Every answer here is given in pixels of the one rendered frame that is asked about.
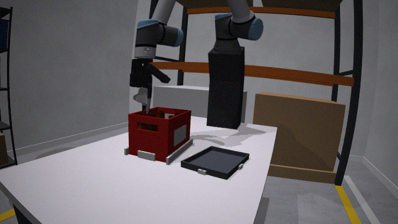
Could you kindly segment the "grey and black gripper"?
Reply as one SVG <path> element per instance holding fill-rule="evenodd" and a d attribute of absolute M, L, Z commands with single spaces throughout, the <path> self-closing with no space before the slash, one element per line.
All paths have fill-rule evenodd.
<path fill-rule="evenodd" d="M 138 93 L 133 96 L 133 99 L 142 103 L 142 111 L 146 107 L 146 114 L 149 112 L 152 96 L 152 73 L 146 68 L 148 63 L 151 62 L 153 62 L 153 59 L 138 58 L 132 59 L 131 63 L 130 86 L 140 87 Z"/>

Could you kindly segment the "dark red plastic crate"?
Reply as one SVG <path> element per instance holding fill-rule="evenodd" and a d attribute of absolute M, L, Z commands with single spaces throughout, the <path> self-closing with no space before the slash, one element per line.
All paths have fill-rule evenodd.
<path fill-rule="evenodd" d="M 164 111 L 164 118 L 158 118 L 158 111 Z M 156 117 L 149 117 L 150 114 Z M 165 114 L 180 115 L 165 119 Z M 190 139 L 191 111 L 183 109 L 155 107 L 128 114 L 129 154 L 138 156 L 137 151 L 156 154 L 156 161 L 166 158 Z M 141 123 L 158 126 L 158 132 L 138 129 Z"/>

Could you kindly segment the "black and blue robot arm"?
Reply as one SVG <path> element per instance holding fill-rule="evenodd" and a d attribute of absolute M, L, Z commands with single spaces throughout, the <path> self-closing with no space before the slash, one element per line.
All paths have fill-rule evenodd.
<path fill-rule="evenodd" d="M 246 0 L 226 0 L 231 14 L 215 15 L 216 42 L 214 51 L 218 53 L 237 53 L 241 50 L 238 38 L 258 40 L 263 33 L 263 22 L 255 18 L 249 10 Z M 152 19 L 138 22 L 134 58 L 156 57 L 157 44 L 178 47 L 183 41 L 183 31 L 167 26 L 176 0 L 159 0 Z M 148 64 L 152 72 L 162 83 L 169 83 L 170 78 L 152 64 Z"/>

